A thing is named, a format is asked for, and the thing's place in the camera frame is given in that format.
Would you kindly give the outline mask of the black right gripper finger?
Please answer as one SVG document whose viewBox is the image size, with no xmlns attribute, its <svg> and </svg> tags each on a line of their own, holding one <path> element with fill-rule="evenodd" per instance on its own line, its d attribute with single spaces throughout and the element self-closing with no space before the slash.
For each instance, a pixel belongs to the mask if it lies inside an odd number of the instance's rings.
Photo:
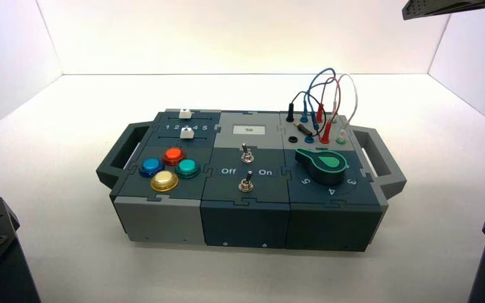
<svg viewBox="0 0 485 303">
<path fill-rule="evenodd" d="M 402 8 L 402 18 L 411 20 L 484 8 L 485 0 L 410 0 Z"/>
</svg>

